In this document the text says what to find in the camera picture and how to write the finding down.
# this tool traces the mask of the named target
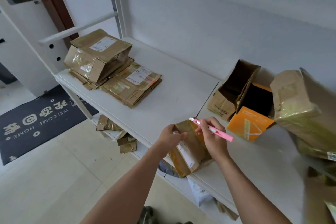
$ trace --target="pink utility knife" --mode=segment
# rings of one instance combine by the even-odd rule
[[[194,118],[189,118],[189,120],[191,120],[193,123],[195,123],[197,126],[200,126],[201,125],[201,122],[197,119],[194,119]],[[233,136],[230,136],[228,135],[227,133],[223,132],[223,131],[220,131],[212,126],[209,126],[209,130],[211,133],[217,135],[217,136],[220,136],[221,138],[224,138],[225,140],[228,140],[229,142],[232,142],[233,141]]]

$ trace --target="orange box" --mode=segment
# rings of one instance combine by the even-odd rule
[[[273,96],[270,88],[252,83],[227,129],[253,142],[274,123]]]

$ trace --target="person's right arm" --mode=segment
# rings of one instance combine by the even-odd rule
[[[208,124],[225,132],[225,128],[214,117],[201,119],[196,132],[203,133],[205,145],[222,171],[243,224],[291,224],[243,174],[230,157],[226,140],[210,133]]]

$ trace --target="pink knife handle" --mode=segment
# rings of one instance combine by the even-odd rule
[[[193,121],[197,126],[200,126],[201,125],[201,122],[197,119],[194,119]],[[228,135],[227,133],[217,129],[217,128],[214,128],[213,126],[209,126],[209,130],[211,133],[217,135],[217,136],[220,136],[221,138],[224,138],[225,140],[228,140],[229,142],[232,142],[233,141],[233,136],[230,136]]]

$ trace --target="forearm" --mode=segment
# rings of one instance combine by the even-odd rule
[[[216,162],[225,177],[242,223],[291,223],[284,214],[255,187],[230,157],[222,157]]]
[[[155,150],[154,145],[104,194],[81,224],[136,223],[161,160]]]

